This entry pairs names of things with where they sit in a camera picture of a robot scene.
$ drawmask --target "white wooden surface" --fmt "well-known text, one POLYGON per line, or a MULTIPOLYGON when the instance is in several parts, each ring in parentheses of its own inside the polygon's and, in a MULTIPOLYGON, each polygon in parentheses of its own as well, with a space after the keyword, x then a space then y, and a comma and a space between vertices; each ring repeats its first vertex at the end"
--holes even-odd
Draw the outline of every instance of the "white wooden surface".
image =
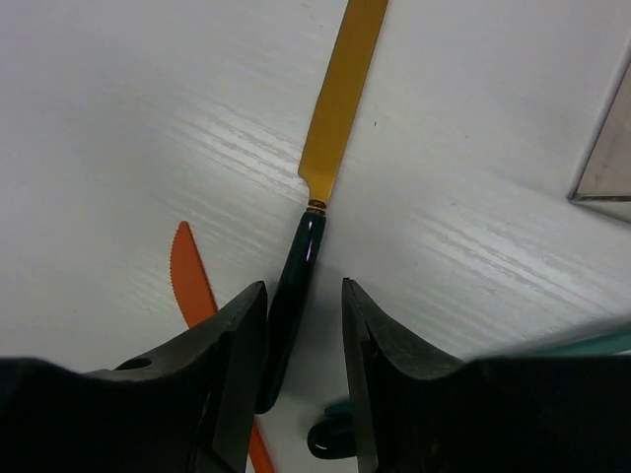
MULTIPOLYGON (((220 304, 273 285, 344 0, 0 4, 0 355, 114 366, 184 329, 193 226, 220 304)), ((628 0, 391 0, 311 309, 263 419, 278 470, 343 395, 339 288, 475 356, 631 311, 631 230, 570 206, 630 39, 628 0)))

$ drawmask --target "tabletop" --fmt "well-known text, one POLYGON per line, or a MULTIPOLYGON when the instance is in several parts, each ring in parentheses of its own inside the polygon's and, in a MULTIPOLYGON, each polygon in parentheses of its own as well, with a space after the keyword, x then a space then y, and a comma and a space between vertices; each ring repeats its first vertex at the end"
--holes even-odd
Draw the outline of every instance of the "tabletop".
MULTIPOLYGON (((345 0, 0 5, 0 355, 113 367, 185 329, 190 222, 219 305, 273 294, 345 0)), ((471 358, 620 320, 631 229, 566 196, 628 61, 631 2, 390 0, 284 390, 279 472, 347 392, 343 277, 471 358)))

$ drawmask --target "orange knife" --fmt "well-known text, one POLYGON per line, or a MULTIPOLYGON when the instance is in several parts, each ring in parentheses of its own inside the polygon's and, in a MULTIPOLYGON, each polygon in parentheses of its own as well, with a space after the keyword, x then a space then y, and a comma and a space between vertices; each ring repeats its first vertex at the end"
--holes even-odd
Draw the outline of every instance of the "orange knife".
MULTIPOLYGON (((179 224, 171 247, 171 285, 189 328, 217 312, 215 296, 188 222, 179 224)), ((256 473, 274 473, 274 466, 255 419, 248 453, 256 473)))

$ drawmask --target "black handle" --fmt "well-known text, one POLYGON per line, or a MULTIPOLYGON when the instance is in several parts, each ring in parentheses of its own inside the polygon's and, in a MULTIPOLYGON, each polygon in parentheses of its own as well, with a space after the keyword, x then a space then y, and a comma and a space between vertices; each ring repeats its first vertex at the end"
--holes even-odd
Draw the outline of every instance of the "black handle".
POLYGON ((296 229, 267 318, 269 347, 256 403, 258 414, 274 406, 283 384, 325 225, 326 217, 310 209, 303 214, 296 229))

